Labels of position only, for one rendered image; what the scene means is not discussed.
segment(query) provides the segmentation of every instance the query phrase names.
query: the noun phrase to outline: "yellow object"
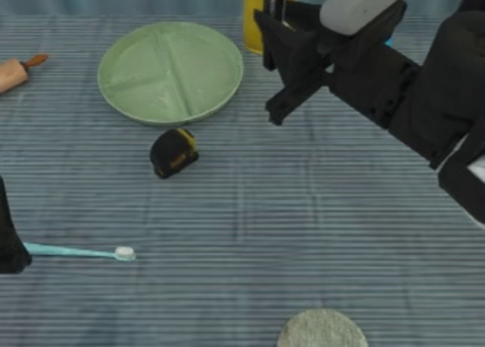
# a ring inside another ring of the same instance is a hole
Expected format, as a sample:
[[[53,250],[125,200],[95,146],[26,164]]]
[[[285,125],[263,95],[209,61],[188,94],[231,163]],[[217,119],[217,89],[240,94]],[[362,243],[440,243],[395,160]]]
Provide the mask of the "yellow object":
[[[250,51],[262,54],[263,39],[254,19],[255,9],[263,9],[264,0],[244,0],[244,44]]]

